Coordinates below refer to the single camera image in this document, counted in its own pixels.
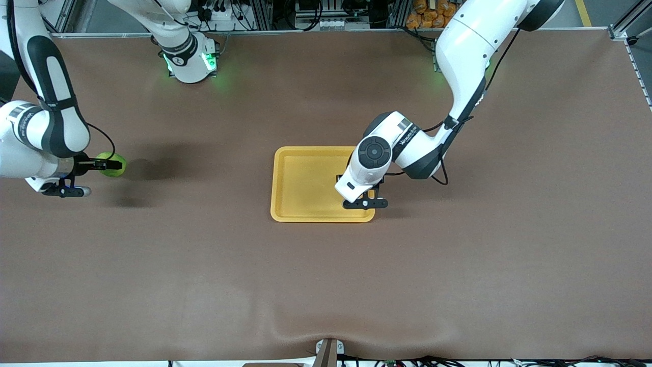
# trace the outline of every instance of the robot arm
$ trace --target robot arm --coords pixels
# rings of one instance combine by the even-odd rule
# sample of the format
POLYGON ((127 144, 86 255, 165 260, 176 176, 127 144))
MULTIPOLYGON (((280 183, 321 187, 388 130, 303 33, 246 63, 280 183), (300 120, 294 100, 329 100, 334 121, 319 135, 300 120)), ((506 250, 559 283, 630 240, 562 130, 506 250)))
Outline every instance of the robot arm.
POLYGON ((0 0, 0 13, 7 20, 0 22, 0 51, 14 59, 39 99, 39 106, 11 101, 0 107, 0 177, 25 178, 45 195, 87 196, 90 189, 76 187, 75 176, 122 164, 89 159, 83 152, 89 130, 61 53, 41 20, 38 0, 0 0))
POLYGON ((184 83, 201 82, 217 70, 217 45, 182 21, 190 0, 108 0, 133 16, 163 50, 170 74, 184 83))
POLYGON ((378 116, 355 147, 335 189, 348 201, 377 185, 394 161, 410 178, 433 176, 455 136, 485 92, 484 70, 511 29, 533 31, 559 11, 564 0, 468 0, 444 29, 436 57, 453 94, 453 106, 435 136, 399 112, 378 116))
POLYGON ((38 0, 0 1, 7 15, 2 51, 12 56, 23 79, 37 93, 40 106, 23 103, 10 115, 16 138, 59 158, 73 157, 88 146, 90 134, 72 90, 61 53, 38 11, 38 0))

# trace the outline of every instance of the yellow tray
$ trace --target yellow tray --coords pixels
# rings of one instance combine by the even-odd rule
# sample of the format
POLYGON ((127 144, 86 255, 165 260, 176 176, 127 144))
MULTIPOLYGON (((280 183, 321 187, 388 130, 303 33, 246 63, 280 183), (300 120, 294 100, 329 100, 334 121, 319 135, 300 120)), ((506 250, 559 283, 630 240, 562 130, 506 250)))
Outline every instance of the yellow tray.
POLYGON ((335 190, 353 146, 284 146, 274 155, 271 214, 279 222, 364 223, 374 209, 347 210, 335 190))

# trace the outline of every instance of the cable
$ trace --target cable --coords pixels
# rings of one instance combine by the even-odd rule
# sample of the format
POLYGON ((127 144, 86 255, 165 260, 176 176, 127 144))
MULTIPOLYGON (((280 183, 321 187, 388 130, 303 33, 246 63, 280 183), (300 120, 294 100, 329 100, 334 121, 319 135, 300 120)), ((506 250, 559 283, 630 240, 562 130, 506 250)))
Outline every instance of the cable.
MULTIPOLYGON (((288 12, 288 8, 290 4, 292 3, 293 0, 286 0, 286 2, 283 4, 283 18, 285 19, 286 23, 288 24, 288 27, 294 29, 294 30, 299 30, 295 25, 292 24, 292 22, 289 20, 289 15, 292 13, 292 11, 288 12)), ((317 6, 315 7, 315 16, 312 19, 312 22, 307 28, 301 29, 301 31, 307 32, 313 28, 315 28, 318 24, 319 21, 321 20, 321 15, 323 14, 323 3, 321 0, 316 0, 317 6)))
POLYGON ((109 140, 109 143, 111 143, 111 155, 109 155, 108 158, 103 158, 103 159, 100 159, 100 160, 101 161, 108 161, 109 159, 113 158, 113 156, 115 155, 115 144, 113 143, 113 140, 111 139, 111 137, 108 136, 104 131, 102 131, 102 129, 100 129, 99 127, 93 125, 92 123, 86 123, 86 125, 88 125, 88 126, 94 128, 95 130, 99 131, 100 134, 104 135, 106 140, 109 140))
POLYGON ((516 33, 514 33, 514 36, 512 37, 512 40, 509 41, 509 44, 507 45, 507 48, 505 49, 505 52, 503 52, 503 55, 498 59, 498 63, 496 64, 496 67, 494 68, 494 72, 491 74, 491 78, 489 79, 489 83, 487 83, 487 87, 484 89, 485 91, 489 90, 489 86, 491 86, 491 83, 494 81, 494 77, 496 76, 496 71, 498 71, 498 67, 500 66, 500 63, 503 61, 503 58, 505 55, 507 55, 507 51, 509 51, 509 48, 512 46, 512 43, 514 43, 514 40, 516 39, 516 36, 518 36, 518 32, 521 32, 521 29, 517 29, 516 33))
POLYGON ((432 179, 435 180, 438 184, 446 186, 446 185, 449 184, 449 181, 448 181, 448 172, 446 172, 446 166, 444 165, 444 160, 443 160, 443 158, 442 158, 441 156, 439 156, 439 162, 441 162, 441 171, 444 173, 444 181, 443 181, 443 182, 440 181, 439 178, 436 178, 436 177, 435 177, 435 175, 432 175, 431 177, 432 177, 432 179))
POLYGON ((181 23, 181 22, 178 21, 176 18, 174 18, 174 17, 172 16, 172 14, 170 14, 170 13, 169 13, 169 12, 168 12, 164 7, 163 7, 163 5, 161 5, 161 3, 158 2, 158 0, 154 0, 154 2, 155 2, 155 3, 156 3, 156 4, 161 8, 161 10, 163 10, 163 12, 164 12, 165 14, 167 14, 167 15, 168 15, 168 16, 169 16, 173 21, 175 21, 175 22, 177 22, 178 24, 181 24, 181 25, 188 25, 188 24, 181 23))
POLYGON ((230 33, 226 33, 226 38, 224 39, 224 45, 222 45, 222 47, 220 47, 220 56, 221 56, 224 52, 226 52, 226 44, 229 42, 229 36, 230 36, 230 35, 231 35, 230 33))
POLYGON ((429 129, 425 129, 423 132, 424 132, 424 133, 428 133, 428 132, 430 132, 430 131, 433 131, 434 129, 437 129, 438 127, 442 126, 443 124, 444 124, 444 121, 438 123, 437 125, 435 125, 435 126, 429 128, 429 129))
POLYGON ((435 52, 435 50, 430 48, 430 46, 426 43, 426 41, 428 41, 428 42, 436 42, 437 39, 422 36, 422 35, 419 34, 419 31, 417 31, 416 29, 414 29, 414 31, 411 31, 411 30, 409 30, 408 28, 406 28, 406 27, 404 27, 402 25, 393 25, 391 28, 397 28, 397 29, 401 29, 401 30, 405 31, 408 35, 411 35, 412 37, 415 37, 416 39, 418 39, 419 42, 421 42, 421 44, 426 48, 426 50, 428 50, 429 52, 435 52))
POLYGON ((342 5, 340 6, 340 8, 342 8, 342 10, 346 14, 348 14, 349 16, 353 16, 353 17, 369 15, 369 12, 371 11, 371 4, 372 3, 369 3, 368 9, 357 12, 357 11, 354 11, 353 8, 348 7, 350 2, 351 2, 351 0, 343 0, 342 5))
POLYGON ((9 43, 11 43, 11 52, 14 53, 14 60, 20 71, 20 75, 25 80, 25 83, 32 89, 32 91, 38 95, 37 88, 32 81, 32 78, 27 73, 25 69, 25 64, 23 64, 23 59, 20 56, 20 47, 18 46, 18 35, 16 34, 16 19, 14 18, 14 0, 7 0, 7 25, 9 32, 9 43))
POLYGON ((417 31, 416 28, 414 29, 414 33, 417 35, 417 39, 418 39, 419 42, 421 42, 421 44, 426 48, 426 50, 428 50, 428 51, 430 51, 430 52, 432 52, 432 53, 434 54, 434 53, 435 53, 435 50, 433 50, 432 48, 430 48, 430 46, 427 45, 426 41, 425 41, 421 36, 419 36, 419 32, 417 31))
POLYGON ((238 11, 240 12, 240 16, 242 16, 242 17, 244 18, 244 20, 246 21, 246 24, 248 25, 248 27, 245 26, 245 25, 241 22, 241 19, 240 19, 239 16, 236 16, 235 19, 238 21, 238 23, 240 23, 240 25, 241 25, 245 30, 247 30, 247 31, 253 31, 254 28, 251 26, 251 23, 249 23, 249 18, 246 17, 245 12, 243 11, 243 4, 240 2, 240 0, 233 0, 233 1, 231 2, 231 5, 235 8, 236 1, 237 1, 237 4, 238 4, 238 11))
POLYGON ((412 37, 420 38, 422 40, 429 40, 430 42, 437 41, 437 39, 433 39, 433 38, 430 38, 430 37, 425 37, 425 36, 419 35, 416 31, 411 31, 409 28, 404 27, 402 25, 392 25, 390 28, 401 29, 402 31, 405 31, 408 35, 411 35, 412 37))

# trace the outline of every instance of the green ball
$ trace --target green ball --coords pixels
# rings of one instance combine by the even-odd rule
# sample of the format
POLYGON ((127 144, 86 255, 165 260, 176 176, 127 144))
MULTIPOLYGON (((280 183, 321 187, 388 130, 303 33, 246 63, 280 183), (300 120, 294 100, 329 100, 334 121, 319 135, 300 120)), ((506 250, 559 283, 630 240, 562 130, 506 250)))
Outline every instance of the green ball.
MULTIPOLYGON (((95 157, 95 159, 107 159, 110 155, 111 155, 111 152, 102 152, 102 153, 98 154, 97 157, 95 157)), ((122 163, 123 167, 120 168, 119 170, 101 170, 100 172, 103 175, 109 176, 109 177, 118 177, 118 176, 122 175, 123 173, 125 173, 126 159, 122 155, 119 155, 119 154, 116 153, 116 154, 113 155, 113 157, 111 157, 111 160, 112 161, 118 161, 118 162, 122 163)))

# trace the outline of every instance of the table surface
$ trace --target table surface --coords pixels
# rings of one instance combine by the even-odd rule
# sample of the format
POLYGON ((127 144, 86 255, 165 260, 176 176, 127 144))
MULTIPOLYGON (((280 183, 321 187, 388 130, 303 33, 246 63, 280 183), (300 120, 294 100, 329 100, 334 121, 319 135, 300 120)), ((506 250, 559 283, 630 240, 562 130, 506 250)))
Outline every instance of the table surface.
POLYGON ((606 31, 521 34, 451 184, 389 178, 361 225, 274 222, 274 152, 355 145, 388 110, 440 121, 452 97, 416 40, 234 36, 195 85, 148 39, 57 43, 130 163, 80 178, 87 199, 2 181, 0 361, 301 357, 323 337, 373 359, 649 358, 651 115, 606 31))

